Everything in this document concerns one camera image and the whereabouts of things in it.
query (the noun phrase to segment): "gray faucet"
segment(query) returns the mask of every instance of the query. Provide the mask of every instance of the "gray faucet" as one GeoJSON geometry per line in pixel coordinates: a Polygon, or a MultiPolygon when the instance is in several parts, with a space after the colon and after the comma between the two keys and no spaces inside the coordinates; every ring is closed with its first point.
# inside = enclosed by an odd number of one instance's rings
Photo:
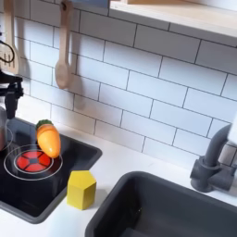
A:
{"type": "Polygon", "coordinates": [[[206,155],[200,156],[194,163],[191,173],[191,185],[195,190],[209,193],[214,188],[228,191],[234,180],[236,167],[227,168],[218,162],[223,146],[228,141],[227,137],[231,125],[219,130],[212,138],[207,148],[206,155]]]}

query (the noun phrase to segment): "yellow block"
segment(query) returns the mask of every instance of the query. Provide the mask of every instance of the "yellow block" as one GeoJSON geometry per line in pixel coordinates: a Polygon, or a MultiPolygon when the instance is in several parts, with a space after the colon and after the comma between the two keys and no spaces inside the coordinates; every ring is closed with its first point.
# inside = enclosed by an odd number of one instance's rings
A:
{"type": "Polygon", "coordinates": [[[72,171],[68,183],[67,203],[80,210],[94,203],[96,180],[89,170],[72,171]]]}

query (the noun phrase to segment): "hanging utensil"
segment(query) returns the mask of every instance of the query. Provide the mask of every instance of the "hanging utensil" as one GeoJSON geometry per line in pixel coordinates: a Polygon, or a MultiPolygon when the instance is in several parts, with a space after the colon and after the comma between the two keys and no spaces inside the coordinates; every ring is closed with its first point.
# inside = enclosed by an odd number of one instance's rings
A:
{"type": "MultiPolygon", "coordinates": [[[[12,62],[0,62],[0,67],[2,70],[11,72],[13,74],[19,74],[19,51],[15,46],[15,36],[14,36],[14,1],[5,0],[4,1],[4,21],[5,21],[5,35],[6,44],[8,44],[12,51],[14,52],[14,60],[12,62]]],[[[12,51],[7,46],[2,46],[1,57],[5,61],[11,61],[13,58],[12,51]]]]}
{"type": "Polygon", "coordinates": [[[63,1],[61,3],[59,59],[56,63],[56,83],[60,89],[69,87],[71,80],[69,67],[69,13],[71,10],[71,2],[63,1]]]}

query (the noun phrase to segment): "toy carrot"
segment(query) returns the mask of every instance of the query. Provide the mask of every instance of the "toy carrot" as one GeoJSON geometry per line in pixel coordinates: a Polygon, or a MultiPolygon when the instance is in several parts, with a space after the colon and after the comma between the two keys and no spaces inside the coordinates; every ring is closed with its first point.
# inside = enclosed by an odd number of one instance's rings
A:
{"type": "Polygon", "coordinates": [[[47,119],[36,125],[37,142],[41,149],[51,158],[57,158],[61,150],[61,140],[54,124],[47,119]]]}

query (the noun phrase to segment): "white subway tile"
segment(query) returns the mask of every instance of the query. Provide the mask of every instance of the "white subway tile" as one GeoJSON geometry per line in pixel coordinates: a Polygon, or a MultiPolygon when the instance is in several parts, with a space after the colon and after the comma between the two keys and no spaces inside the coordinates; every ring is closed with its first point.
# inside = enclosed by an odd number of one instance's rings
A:
{"type": "Polygon", "coordinates": [[[159,28],[162,30],[167,30],[168,25],[169,25],[168,22],[163,21],[163,20],[150,19],[150,18],[139,16],[139,15],[135,15],[135,14],[131,14],[131,13],[123,12],[123,11],[117,11],[113,9],[109,10],[109,17],[112,17],[115,19],[125,19],[127,21],[159,28]]]}
{"type": "Polygon", "coordinates": [[[222,96],[237,100],[237,76],[228,75],[222,96]]]}
{"type": "Polygon", "coordinates": [[[94,134],[95,120],[65,108],[52,105],[52,121],[62,123],[76,130],[94,134]]]}
{"type": "Polygon", "coordinates": [[[50,119],[50,107],[49,103],[25,94],[19,99],[16,117],[36,124],[41,119],[50,119]]]}
{"type": "MultiPolygon", "coordinates": [[[[6,40],[5,35],[3,35],[0,39],[4,42],[6,40]]],[[[15,37],[14,40],[15,40],[15,46],[19,51],[19,56],[22,58],[30,59],[30,41],[26,41],[18,37],[15,37]]],[[[6,48],[4,45],[1,44],[0,50],[1,52],[5,52],[6,50],[8,50],[8,48],[6,48]]]]}
{"type": "Polygon", "coordinates": [[[149,156],[165,160],[166,162],[178,165],[191,170],[197,155],[182,151],[173,146],[159,143],[157,141],[145,138],[143,152],[149,156]]]}
{"type": "Polygon", "coordinates": [[[184,107],[215,119],[232,122],[237,102],[189,89],[184,107]]]}
{"type": "MultiPolygon", "coordinates": [[[[54,47],[59,48],[59,29],[55,28],[54,47]]],[[[76,32],[70,33],[69,51],[71,53],[103,60],[105,41],[76,32]]]]}
{"type": "Polygon", "coordinates": [[[53,46],[53,27],[17,18],[15,35],[36,43],[53,46]]]}
{"type": "Polygon", "coordinates": [[[237,74],[237,49],[202,41],[196,64],[237,74]]]}
{"type": "Polygon", "coordinates": [[[222,149],[222,152],[219,156],[218,161],[222,164],[230,166],[231,162],[233,160],[233,157],[235,155],[235,152],[236,152],[235,147],[232,147],[232,146],[226,144],[222,149]]]}
{"type": "Polygon", "coordinates": [[[31,81],[31,96],[68,109],[73,108],[73,94],[38,81],[31,81]]]}
{"type": "Polygon", "coordinates": [[[99,100],[135,114],[149,117],[152,99],[101,84],[99,100]]]}
{"type": "Polygon", "coordinates": [[[136,25],[88,12],[81,12],[80,32],[115,43],[133,46],[136,25]]]}
{"type": "Polygon", "coordinates": [[[134,115],[126,111],[123,112],[121,128],[168,144],[172,144],[176,130],[166,124],[155,122],[149,118],[134,115]]]}
{"type": "Polygon", "coordinates": [[[174,139],[174,146],[199,156],[204,156],[206,154],[209,143],[210,140],[205,137],[182,130],[177,130],[174,139]]]}
{"type": "Polygon", "coordinates": [[[212,94],[220,94],[227,74],[194,64],[164,57],[159,78],[194,87],[212,94]]]}
{"type": "Polygon", "coordinates": [[[129,71],[87,57],[78,57],[77,74],[82,77],[100,81],[126,89],[129,71]]]}
{"type": "Polygon", "coordinates": [[[138,26],[135,47],[163,56],[194,62],[200,40],[176,33],[138,26]]]}
{"type": "Polygon", "coordinates": [[[95,136],[127,146],[142,152],[144,137],[130,131],[117,128],[104,122],[96,121],[95,136]]]}
{"type": "MultiPolygon", "coordinates": [[[[58,61],[58,58],[59,58],[58,49],[31,42],[32,61],[42,63],[54,68],[56,66],[56,62],[58,61]]],[[[71,73],[76,72],[76,61],[77,57],[73,54],[69,54],[71,73]]]]}
{"type": "Polygon", "coordinates": [[[157,77],[161,56],[142,50],[106,42],[104,61],[126,69],[157,77]]]}
{"type": "Polygon", "coordinates": [[[30,41],[15,37],[15,46],[19,50],[19,56],[30,59],[30,41]]]}
{"type": "Polygon", "coordinates": [[[151,119],[206,136],[211,118],[194,112],[154,101],[151,119]]]}
{"type": "Polygon", "coordinates": [[[128,91],[182,106],[187,88],[131,71],[128,91]]]}
{"type": "Polygon", "coordinates": [[[120,125],[122,117],[121,109],[78,95],[75,97],[74,111],[116,126],[120,125]]]}
{"type": "Polygon", "coordinates": [[[21,59],[20,75],[45,84],[52,83],[52,68],[21,59]]]}
{"type": "MultiPolygon", "coordinates": [[[[98,1],[97,4],[96,2],[94,2],[93,4],[83,3],[83,0],[81,2],[82,3],[73,2],[74,8],[107,16],[108,9],[104,7],[100,7],[101,6],[100,1],[98,1]]],[[[61,0],[56,0],[56,4],[60,4],[60,3],[61,3],[61,0]]]]}
{"type": "MultiPolygon", "coordinates": [[[[55,72],[53,73],[53,85],[58,87],[56,84],[55,72]]],[[[100,83],[97,81],[72,75],[72,82],[66,90],[75,94],[83,95],[93,100],[97,100],[99,97],[99,88],[100,83]]]]}
{"type": "Polygon", "coordinates": [[[31,79],[23,78],[22,87],[23,87],[23,90],[24,90],[24,94],[30,95],[31,79]]]}
{"type": "Polygon", "coordinates": [[[217,120],[217,119],[213,119],[210,131],[209,131],[207,137],[212,138],[220,129],[224,128],[228,124],[230,124],[230,123],[223,122],[223,121],[220,121],[220,120],[217,120]]]}
{"type": "Polygon", "coordinates": [[[74,5],[74,8],[97,13],[104,16],[107,16],[107,13],[108,13],[108,9],[103,8],[103,7],[93,6],[93,5],[84,4],[84,3],[74,3],[73,5],[74,5]]]}
{"type": "Polygon", "coordinates": [[[177,25],[177,24],[170,24],[169,31],[186,34],[186,35],[193,36],[199,39],[226,44],[229,46],[234,46],[234,47],[237,46],[236,38],[230,37],[224,34],[214,33],[210,31],[202,31],[196,28],[177,25]]]}
{"type": "MultiPolygon", "coordinates": [[[[30,18],[30,1],[31,0],[15,0],[15,16],[25,19],[30,18]]],[[[4,0],[0,1],[0,11],[4,12],[4,0]]]]}
{"type": "MultiPolygon", "coordinates": [[[[60,6],[42,1],[31,1],[31,19],[44,24],[60,26],[60,6]]],[[[70,29],[79,30],[80,11],[74,9],[70,16],[70,29]]]]}

